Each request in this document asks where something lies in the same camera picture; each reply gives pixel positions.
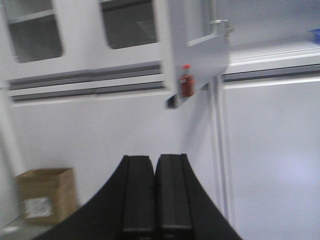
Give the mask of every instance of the box label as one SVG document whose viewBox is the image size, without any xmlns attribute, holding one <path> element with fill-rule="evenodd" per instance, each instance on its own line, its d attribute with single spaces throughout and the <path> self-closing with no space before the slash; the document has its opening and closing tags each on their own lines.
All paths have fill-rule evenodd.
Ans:
<svg viewBox="0 0 320 240">
<path fill-rule="evenodd" d="M 52 206 L 48 197 L 24 200 L 24 209 L 27 219 L 49 217 L 53 214 Z"/>
</svg>

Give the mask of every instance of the red bottle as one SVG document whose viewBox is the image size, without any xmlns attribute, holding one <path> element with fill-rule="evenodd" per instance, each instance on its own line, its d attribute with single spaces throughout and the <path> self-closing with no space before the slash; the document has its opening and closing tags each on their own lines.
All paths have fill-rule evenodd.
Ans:
<svg viewBox="0 0 320 240">
<path fill-rule="evenodd" d="M 183 65 L 182 68 L 185 73 L 179 79 L 181 84 L 181 97 L 187 98 L 195 94 L 195 80 L 194 76 L 190 75 L 190 64 Z"/>
</svg>

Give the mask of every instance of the cardboard box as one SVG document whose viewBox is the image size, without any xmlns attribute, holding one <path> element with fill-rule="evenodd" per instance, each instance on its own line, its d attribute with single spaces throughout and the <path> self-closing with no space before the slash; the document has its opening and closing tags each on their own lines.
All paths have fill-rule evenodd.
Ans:
<svg viewBox="0 0 320 240">
<path fill-rule="evenodd" d="M 57 224 L 78 208 L 72 168 L 33 169 L 15 180 L 27 223 Z"/>
</svg>

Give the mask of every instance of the bottle cap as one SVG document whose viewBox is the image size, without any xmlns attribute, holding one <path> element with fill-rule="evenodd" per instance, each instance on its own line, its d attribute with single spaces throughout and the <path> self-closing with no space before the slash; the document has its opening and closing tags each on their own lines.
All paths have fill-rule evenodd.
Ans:
<svg viewBox="0 0 320 240">
<path fill-rule="evenodd" d="M 189 68 L 191 68 L 191 65 L 190 64 L 185 64 L 185 65 L 182 66 L 182 68 L 183 69 L 189 69 Z"/>
</svg>

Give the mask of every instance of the glass panel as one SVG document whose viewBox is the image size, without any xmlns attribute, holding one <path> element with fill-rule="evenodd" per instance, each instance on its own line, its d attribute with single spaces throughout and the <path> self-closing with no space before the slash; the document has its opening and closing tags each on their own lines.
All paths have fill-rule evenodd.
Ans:
<svg viewBox="0 0 320 240">
<path fill-rule="evenodd" d="M 3 3 L 19 62 L 53 59 L 62 55 L 52 0 L 3 0 Z"/>
<path fill-rule="evenodd" d="M 151 0 L 102 0 L 106 39 L 113 49 L 157 42 Z"/>
<path fill-rule="evenodd" d="M 215 32 L 214 0 L 183 0 L 185 6 L 187 40 L 192 41 Z"/>
</svg>

